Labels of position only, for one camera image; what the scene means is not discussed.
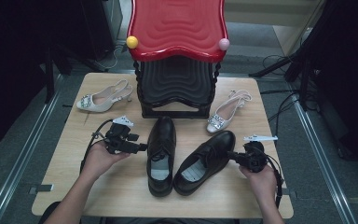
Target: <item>black leather shoe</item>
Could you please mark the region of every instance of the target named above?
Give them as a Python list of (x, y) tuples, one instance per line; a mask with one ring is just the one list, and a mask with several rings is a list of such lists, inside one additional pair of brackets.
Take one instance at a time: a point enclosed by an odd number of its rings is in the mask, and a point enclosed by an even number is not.
[(228, 164), (228, 151), (235, 147), (235, 135), (222, 131), (202, 143), (182, 163), (173, 179), (173, 187), (184, 196), (192, 194), (212, 175)]
[(170, 117), (160, 117), (147, 141), (147, 176), (150, 193), (164, 197), (172, 191), (176, 131)]

